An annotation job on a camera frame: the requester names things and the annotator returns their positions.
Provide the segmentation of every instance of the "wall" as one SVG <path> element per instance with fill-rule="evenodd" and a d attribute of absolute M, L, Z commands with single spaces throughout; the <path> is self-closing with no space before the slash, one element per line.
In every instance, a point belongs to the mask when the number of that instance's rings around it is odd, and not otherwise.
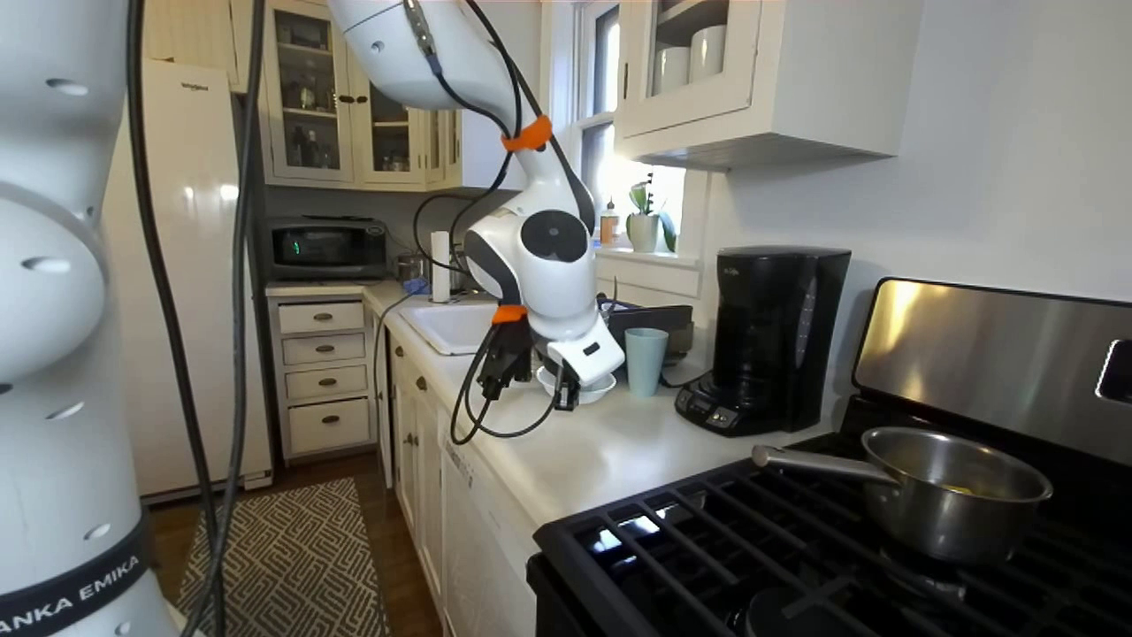
<path fill-rule="evenodd" d="M 716 248 L 853 248 L 840 397 L 884 272 L 1132 301 L 1127 60 L 1127 0 L 922 0 L 898 160 L 711 173 L 696 307 L 716 307 Z"/>
<path fill-rule="evenodd" d="M 463 220 L 461 231 L 490 213 L 507 193 L 485 197 L 472 206 Z M 364 214 L 364 220 L 382 220 L 393 237 L 393 254 L 417 254 L 415 248 L 415 214 L 425 193 L 377 193 L 377 189 L 318 189 L 318 187 L 264 187 L 262 197 L 262 226 L 272 220 L 288 220 L 288 214 Z M 420 214 L 420 241 L 426 248 L 432 231 L 449 231 L 463 200 L 435 200 Z"/>

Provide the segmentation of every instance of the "black coffee maker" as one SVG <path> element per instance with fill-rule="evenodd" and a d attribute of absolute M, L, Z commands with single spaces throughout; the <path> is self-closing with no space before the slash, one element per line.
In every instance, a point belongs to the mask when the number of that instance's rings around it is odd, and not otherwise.
<path fill-rule="evenodd" d="M 847 250 L 716 250 L 713 368 L 675 410 L 720 434 L 791 430 L 820 418 L 820 385 Z"/>

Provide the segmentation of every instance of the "white countertop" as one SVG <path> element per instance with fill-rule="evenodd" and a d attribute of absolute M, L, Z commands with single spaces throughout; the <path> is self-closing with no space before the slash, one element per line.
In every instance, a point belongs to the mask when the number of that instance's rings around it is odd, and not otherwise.
<path fill-rule="evenodd" d="M 409 356 L 420 360 L 420 371 L 435 379 L 435 388 L 449 405 L 470 356 L 432 355 L 400 311 L 387 311 L 387 329 Z M 673 397 L 673 388 L 662 388 L 656 397 L 632 397 L 620 385 L 599 402 L 553 410 L 553 418 L 522 440 L 476 434 L 470 444 L 509 487 L 530 522 L 542 528 L 622 494 L 745 458 L 753 443 L 790 444 L 832 430 L 832 424 L 814 424 L 803 430 L 720 440 L 681 422 Z M 543 402 L 548 397 L 537 381 L 514 381 L 490 405 L 487 424 L 498 430 L 522 427 L 543 410 Z"/>

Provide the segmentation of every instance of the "white kitchen cabinet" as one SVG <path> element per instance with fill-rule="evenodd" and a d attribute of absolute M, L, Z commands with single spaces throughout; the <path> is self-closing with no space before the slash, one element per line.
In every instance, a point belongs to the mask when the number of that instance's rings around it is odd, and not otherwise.
<path fill-rule="evenodd" d="M 359 297 L 270 289 L 283 458 L 374 443 L 371 324 Z"/>
<path fill-rule="evenodd" d="M 441 181 L 441 113 L 371 88 L 320 0 L 272 0 L 262 57 L 270 182 L 426 189 Z"/>
<path fill-rule="evenodd" d="M 220 68 L 231 92 L 247 88 L 249 0 L 145 0 L 147 60 Z"/>
<path fill-rule="evenodd" d="M 441 444 L 446 560 L 441 602 L 456 637 L 528 637 L 534 634 L 534 589 L 522 563 L 534 537 L 515 522 L 503 483 L 472 450 Z"/>
<path fill-rule="evenodd" d="M 449 402 L 415 346 L 393 349 L 395 497 L 435 609 L 456 637 L 534 634 L 534 522 L 472 444 L 449 443 Z"/>
<path fill-rule="evenodd" d="M 537 88 L 537 4 L 485 4 Z M 465 108 L 406 108 L 382 94 L 320 0 L 270 0 L 262 153 L 270 182 L 350 189 L 485 187 L 503 162 L 490 120 Z M 514 166 L 503 187 L 528 182 Z"/>
<path fill-rule="evenodd" d="M 415 534 L 432 599 L 441 589 L 441 458 L 437 427 L 446 410 L 406 346 L 393 343 L 393 427 L 395 427 L 395 497 Z"/>
<path fill-rule="evenodd" d="M 726 25 L 716 73 L 656 88 L 663 44 Z M 919 0 L 622 4 L 620 153 L 732 166 L 760 156 L 898 153 Z"/>

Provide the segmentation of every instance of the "patterned rug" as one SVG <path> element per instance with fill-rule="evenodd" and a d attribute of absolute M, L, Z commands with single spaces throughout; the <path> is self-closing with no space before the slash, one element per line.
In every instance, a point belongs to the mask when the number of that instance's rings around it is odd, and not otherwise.
<path fill-rule="evenodd" d="M 188 609 L 205 570 L 205 529 L 189 540 L 175 606 Z M 364 540 L 350 477 L 238 506 L 225 552 L 231 637 L 382 637 L 387 614 Z"/>

